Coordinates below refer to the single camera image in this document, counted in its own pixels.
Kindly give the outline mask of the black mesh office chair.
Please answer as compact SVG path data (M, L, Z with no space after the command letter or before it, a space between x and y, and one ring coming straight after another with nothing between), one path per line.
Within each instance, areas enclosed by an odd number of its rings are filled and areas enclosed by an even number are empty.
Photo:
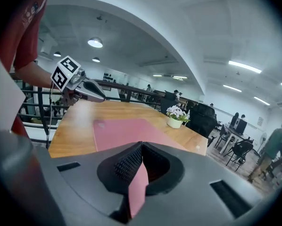
M169 107L172 107L177 104L177 93L178 90L174 90L172 93L165 91L164 97L160 99L162 114L166 114L166 111Z

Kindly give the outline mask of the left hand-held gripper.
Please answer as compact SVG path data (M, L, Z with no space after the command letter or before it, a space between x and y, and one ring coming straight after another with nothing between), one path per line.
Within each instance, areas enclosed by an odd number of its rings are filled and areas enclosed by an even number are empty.
M65 88L75 90L75 94L82 99L101 103L106 100L106 95L101 86L94 80L86 78L85 70L70 56L66 56L57 62L54 72L51 74L51 81L54 86L63 91Z

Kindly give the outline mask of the black computer case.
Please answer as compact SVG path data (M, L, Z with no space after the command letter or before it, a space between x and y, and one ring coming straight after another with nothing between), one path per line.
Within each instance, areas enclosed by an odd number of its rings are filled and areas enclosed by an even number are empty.
M244 130L247 126L247 122L243 119L238 119L234 125L234 130L236 131L236 133L240 134L240 135L243 135L244 133Z

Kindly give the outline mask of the person's left hand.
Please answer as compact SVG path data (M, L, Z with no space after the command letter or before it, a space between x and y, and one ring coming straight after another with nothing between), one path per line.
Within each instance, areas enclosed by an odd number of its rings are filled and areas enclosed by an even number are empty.
M62 101L69 106L73 106L81 98L81 94L75 90L65 88L62 92Z

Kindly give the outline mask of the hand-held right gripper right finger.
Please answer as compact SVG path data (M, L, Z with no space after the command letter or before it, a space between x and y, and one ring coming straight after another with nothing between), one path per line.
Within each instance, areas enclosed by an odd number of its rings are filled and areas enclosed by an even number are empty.
M252 184L211 158L153 146L180 159L184 176L170 192L146 196L131 226L225 226L262 201Z

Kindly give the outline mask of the white pot with pink flowers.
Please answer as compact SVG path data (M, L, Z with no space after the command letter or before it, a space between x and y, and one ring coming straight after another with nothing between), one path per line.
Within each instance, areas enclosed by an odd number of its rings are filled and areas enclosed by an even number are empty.
M190 121L190 114L176 105L167 108L166 115L169 117L167 125L173 129L179 129L184 122Z

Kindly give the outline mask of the person in red shirt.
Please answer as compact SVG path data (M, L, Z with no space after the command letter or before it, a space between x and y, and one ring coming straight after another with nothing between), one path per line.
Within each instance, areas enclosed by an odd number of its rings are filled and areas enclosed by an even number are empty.
M17 115L25 96L9 75L37 58L38 33L47 0L24 0L0 36L0 130L28 137Z

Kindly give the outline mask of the black padded office chair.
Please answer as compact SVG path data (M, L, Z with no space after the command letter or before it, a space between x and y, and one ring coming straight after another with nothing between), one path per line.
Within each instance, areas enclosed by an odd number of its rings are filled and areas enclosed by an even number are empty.
M198 103L188 107L187 110L190 121L186 123L186 127L207 138L209 147L215 139L215 137L210 138L209 135L218 124L213 106Z

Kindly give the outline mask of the pink desk mat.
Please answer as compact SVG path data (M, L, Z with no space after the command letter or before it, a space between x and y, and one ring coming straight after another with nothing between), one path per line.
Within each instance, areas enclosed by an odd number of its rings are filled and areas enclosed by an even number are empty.
M95 120L93 123L94 142L97 151L134 143L153 142L185 150L160 129L146 119ZM142 164L129 185L129 207L135 217L145 203L145 189L149 184L148 173Z

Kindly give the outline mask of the black railing with dark handrail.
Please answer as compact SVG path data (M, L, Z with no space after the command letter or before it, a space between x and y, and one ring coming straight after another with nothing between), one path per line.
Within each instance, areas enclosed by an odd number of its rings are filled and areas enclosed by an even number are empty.
M33 89L32 86L18 79L14 74L11 75L11 78L19 85L20 89L27 96L23 102L18 115L21 119L24 119L25 123L31 122L32 119L41 121L39 125L31 125L31 128L42 128L45 133L45 139L36 139L31 138L32 141L38 143L45 143L46 146L49 146L51 139L49 139L49 128L55 129L56 125L49 126L49 119L52 118L53 121L62 119L66 110L69 108L69 105L64 102L54 103L50 105L45 103L43 100L44 95L56 95L60 96L61 92L47 92L42 88ZM122 84L117 84L114 82L95 80L103 89L103 92L106 95L106 100L110 101L119 101L127 103L139 103L152 106L154 109L160 107L160 99L162 95L157 92L148 92L142 89L125 86Z

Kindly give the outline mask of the black folding chair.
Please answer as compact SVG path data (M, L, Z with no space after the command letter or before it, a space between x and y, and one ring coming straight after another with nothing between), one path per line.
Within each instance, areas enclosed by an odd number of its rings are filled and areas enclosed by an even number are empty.
M230 156L229 161L226 163L226 166L229 162L237 164L238 167L235 171L239 169L239 167L245 162L246 155L253 149L253 144L248 140L243 140L240 142L235 143L229 150L229 152L224 156Z

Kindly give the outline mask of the brown desk with white legs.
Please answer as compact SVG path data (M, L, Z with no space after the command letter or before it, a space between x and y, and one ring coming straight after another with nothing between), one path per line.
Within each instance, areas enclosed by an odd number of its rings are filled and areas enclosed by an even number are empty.
M252 143L254 142L254 139L251 139L251 137L248 137L246 135L241 135L238 132L236 132L233 128L230 128L230 127L226 127L226 128L227 128L227 132L229 133L229 137L228 137L227 141L225 142L224 146L222 147L221 151L219 152L219 154L224 153L224 151L227 149L228 144L229 144L232 137L235 137L235 140L233 142L235 142L238 138L240 140L248 139L248 140L250 140L250 142L252 142Z

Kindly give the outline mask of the black side chair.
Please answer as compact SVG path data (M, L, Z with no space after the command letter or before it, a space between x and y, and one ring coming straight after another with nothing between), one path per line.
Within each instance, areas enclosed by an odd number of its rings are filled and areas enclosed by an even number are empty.
M225 141L225 142L227 141L227 132L228 132L227 127L222 125L220 133L219 133L219 138L215 144L215 148L217 148L222 141Z

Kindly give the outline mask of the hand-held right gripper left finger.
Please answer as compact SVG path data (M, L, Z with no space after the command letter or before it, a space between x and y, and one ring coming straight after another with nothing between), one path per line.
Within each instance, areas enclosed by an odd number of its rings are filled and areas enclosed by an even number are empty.
M50 159L48 185L65 226L143 226L131 218L129 185L142 163L142 143Z

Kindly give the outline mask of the linear ceiling light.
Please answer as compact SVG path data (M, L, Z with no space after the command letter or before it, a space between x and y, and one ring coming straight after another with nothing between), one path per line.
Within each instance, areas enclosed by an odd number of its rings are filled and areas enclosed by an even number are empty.
M261 102L263 104L265 104L266 106L270 106L270 104L268 102L266 102L266 101L264 101L264 100L262 100L262 99L260 99L258 97L254 97L254 99L256 99L257 101L259 101L259 102Z
M234 87L231 87L231 86L228 86L228 85L223 85L223 87L225 87L227 89L231 89L231 90L237 91L237 92L240 92L240 93L242 92L242 90L234 88Z
M228 64L234 65L234 66L237 66L237 67L240 67L240 68L243 68L243 69L247 69L247 70L253 71L253 72L258 73L258 74L260 74L262 72L260 69L257 69L255 67L252 67L252 66L249 66L249 65L246 65L246 64L242 64L242 63L239 63L239 62L235 62L235 61L228 61Z

